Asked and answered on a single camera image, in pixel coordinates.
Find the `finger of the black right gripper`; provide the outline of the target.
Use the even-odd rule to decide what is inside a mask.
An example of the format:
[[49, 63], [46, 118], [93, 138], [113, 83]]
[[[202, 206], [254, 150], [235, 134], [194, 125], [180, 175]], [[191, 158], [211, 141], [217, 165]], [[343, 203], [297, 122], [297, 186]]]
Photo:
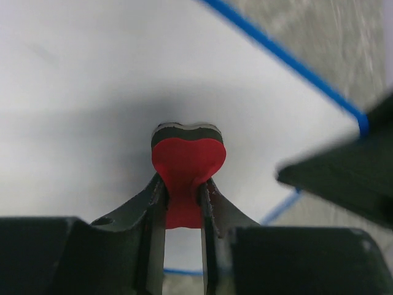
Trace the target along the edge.
[[367, 119], [364, 137], [282, 167], [276, 179], [392, 228], [392, 95]]

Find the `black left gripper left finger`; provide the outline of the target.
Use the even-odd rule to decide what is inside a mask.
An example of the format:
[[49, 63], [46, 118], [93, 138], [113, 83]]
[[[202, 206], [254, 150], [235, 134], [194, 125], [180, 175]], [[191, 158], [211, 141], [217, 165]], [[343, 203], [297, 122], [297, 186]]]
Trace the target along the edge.
[[75, 217], [1, 219], [2, 294], [161, 294], [166, 189], [154, 176], [91, 224]]

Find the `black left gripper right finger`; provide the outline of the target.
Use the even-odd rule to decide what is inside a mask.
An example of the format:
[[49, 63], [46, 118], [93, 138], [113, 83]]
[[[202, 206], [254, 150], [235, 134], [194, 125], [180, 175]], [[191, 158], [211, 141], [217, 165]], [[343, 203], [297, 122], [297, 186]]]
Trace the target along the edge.
[[205, 294], [391, 294], [392, 276], [366, 232], [261, 226], [209, 180], [198, 190]]

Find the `red bone-shaped eraser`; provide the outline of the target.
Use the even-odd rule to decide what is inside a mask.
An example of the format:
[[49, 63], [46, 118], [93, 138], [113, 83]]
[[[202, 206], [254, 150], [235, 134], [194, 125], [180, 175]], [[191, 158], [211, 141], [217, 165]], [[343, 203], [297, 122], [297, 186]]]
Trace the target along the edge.
[[168, 192], [166, 228], [201, 228], [199, 187], [221, 169], [227, 155], [220, 130], [207, 123], [162, 123], [152, 134], [151, 151]]

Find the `blue framed whiteboard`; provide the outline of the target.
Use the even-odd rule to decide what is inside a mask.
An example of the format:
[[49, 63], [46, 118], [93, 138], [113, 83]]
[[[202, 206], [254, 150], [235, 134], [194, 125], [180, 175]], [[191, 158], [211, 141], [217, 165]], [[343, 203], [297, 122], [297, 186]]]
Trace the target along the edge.
[[164, 122], [210, 123], [217, 187], [269, 223], [277, 167], [368, 132], [365, 114], [223, 1], [2, 1], [1, 214], [92, 221], [151, 179]]

